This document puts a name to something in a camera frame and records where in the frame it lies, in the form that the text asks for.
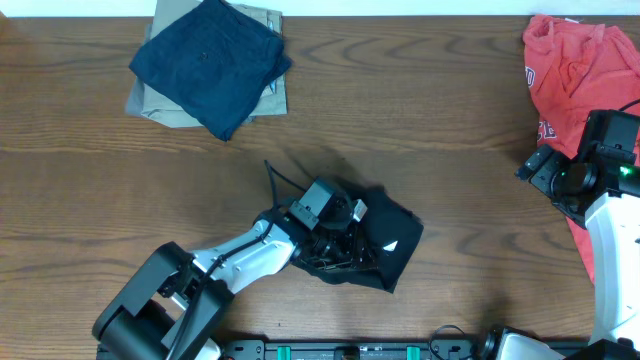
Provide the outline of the black t-shirt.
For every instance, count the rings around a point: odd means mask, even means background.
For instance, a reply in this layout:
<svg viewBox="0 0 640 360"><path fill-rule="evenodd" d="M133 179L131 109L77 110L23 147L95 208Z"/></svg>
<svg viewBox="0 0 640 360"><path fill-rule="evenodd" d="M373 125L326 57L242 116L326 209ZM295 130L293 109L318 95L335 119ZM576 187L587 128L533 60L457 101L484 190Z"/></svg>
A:
<svg viewBox="0 0 640 360"><path fill-rule="evenodd" d="M362 224L378 269L322 273L300 265L299 255L292 264L331 285L349 283L392 293L417 248L424 225L411 211L392 200L382 186L349 185L346 193L352 200L361 199L368 208Z"/></svg>

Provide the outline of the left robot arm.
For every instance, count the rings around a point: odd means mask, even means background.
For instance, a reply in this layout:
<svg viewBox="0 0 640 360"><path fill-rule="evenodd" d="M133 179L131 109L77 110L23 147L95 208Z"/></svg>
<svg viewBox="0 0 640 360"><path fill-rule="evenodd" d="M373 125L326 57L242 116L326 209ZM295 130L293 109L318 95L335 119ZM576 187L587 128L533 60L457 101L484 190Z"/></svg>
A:
<svg viewBox="0 0 640 360"><path fill-rule="evenodd" d="M299 201L273 207L246 233L189 253L156 249L101 313L93 336L118 359L218 358L211 333L235 295L289 263L347 282L377 267L371 251L373 201L344 206L345 220L321 224Z"/></svg>

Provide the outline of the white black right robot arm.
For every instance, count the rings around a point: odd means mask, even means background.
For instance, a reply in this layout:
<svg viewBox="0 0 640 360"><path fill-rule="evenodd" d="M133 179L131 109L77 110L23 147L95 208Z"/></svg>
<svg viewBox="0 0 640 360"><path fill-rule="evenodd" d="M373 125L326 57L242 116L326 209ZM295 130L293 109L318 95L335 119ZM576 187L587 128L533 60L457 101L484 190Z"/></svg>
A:
<svg viewBox="0 0 640 360"><path fill-rule="evenodd" d="M539 147L516 176L589 233L595 310L588 344L569 359L639 357L639 169L588 150L569 159Z"/></svg>

